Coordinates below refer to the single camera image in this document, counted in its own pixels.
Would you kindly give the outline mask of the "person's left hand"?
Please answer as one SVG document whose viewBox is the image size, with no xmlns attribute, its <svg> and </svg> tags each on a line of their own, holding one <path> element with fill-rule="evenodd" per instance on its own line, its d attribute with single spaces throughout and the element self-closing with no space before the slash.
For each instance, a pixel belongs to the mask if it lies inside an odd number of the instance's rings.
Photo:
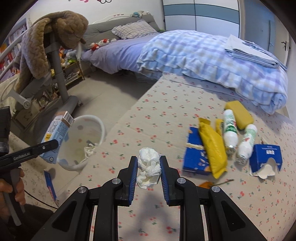
<svg viewBox="0 0 296 241">
<path fill-rule="evenodd" d="M 16 226 L 22 225 L 25 220 L 21 201 L 24 197 L 23 176 L 21 168 L 1 169 L 1 219 L 8 222 L 11 217 Z"/>
</svg>

